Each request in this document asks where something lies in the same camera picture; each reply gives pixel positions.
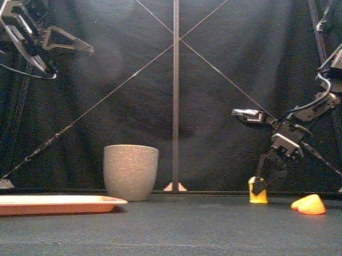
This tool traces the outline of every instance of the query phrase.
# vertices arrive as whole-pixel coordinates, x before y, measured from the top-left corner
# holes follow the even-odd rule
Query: yellow block
[[[268,204],[268,192],[266,189],[256,195],[252,190],[253,190],[253,184],[256,182],[256,177],[252,177],[249,180],[249,188],[250,188],[250,203],[253,204]]]

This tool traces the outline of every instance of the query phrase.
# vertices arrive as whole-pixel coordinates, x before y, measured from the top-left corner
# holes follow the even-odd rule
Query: orange tray
[[[0,216],[32,214],[103,213],[127,201],[93,195],[4,195],[0,196]]]

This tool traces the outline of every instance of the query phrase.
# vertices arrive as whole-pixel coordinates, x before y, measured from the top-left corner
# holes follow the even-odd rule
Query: black curtain
[[[321,90],[308,2],[233,0],[211,13],[222,3],[181,1],[179,177],[189,190],[199,191],[246,190],[270,148],[270,129],[245,127],[233,109],[264,108],[280,117]],[[103,147],[122,143],[161,150],[155,189],[171,182],[173,4],[51,2],[47,25],[87,41],[95,53],[59,56],[55,81],[31,79],[12,166],[118,90],[14,173],[16,187],[105,188]],[[329,114],[313,131],[309,142],[338,165]],[[292,169],[284,190],[340,189],[340,177],[310,154]]]

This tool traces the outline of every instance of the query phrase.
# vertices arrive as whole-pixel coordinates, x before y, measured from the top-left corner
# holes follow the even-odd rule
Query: ceramic cup
[[[142,145],[105,147],[103,175],[110,196],[127,201],[145,201],[153,192],[159,150]]]

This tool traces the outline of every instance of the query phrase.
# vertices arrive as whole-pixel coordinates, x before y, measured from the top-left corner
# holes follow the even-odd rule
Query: black cable
[[[317,77],[326,83],[328,87],[326,87],[326,91],[325,93],[321,95],[320,98],[317,98],[313,102],[310,102],[309,104],[301,106],[301,107],[297,107],[289,111],[286,111],[282,115],[282,117],[278,119],[278,121],[281,121],[289,114],[292,113],[296,113],[301,110],[305,110],[310,107],[313,107],[314,105],[317,105],[321,101],[325,100],[325,98],[329,96],[330,92],[332,92],[332,83],[330,81],[321,75],[321,73],[317,74]]]
[[[54,79],[56,79],[56,77],[58,77],[58,74],[56,74],[56,73],[52,74],[51,77],[36,76],[36,75],[32,75],[32,74],[30,74],[30,73],[26,73],[26,72],[20,71],[20,70],[14,69],[14,68],[6,66],[6,65],[2,64],[2,63],[0,63],[0,67],[4,68],[4,69],[7,69],[7,70],[10,70],[11,72],[14,72],[14,73],[16,73],[16,74],[20,74],[20,75],[23,75],[23,76],[28,76],[28,77],[36,78],[36,79],[54,80]]]

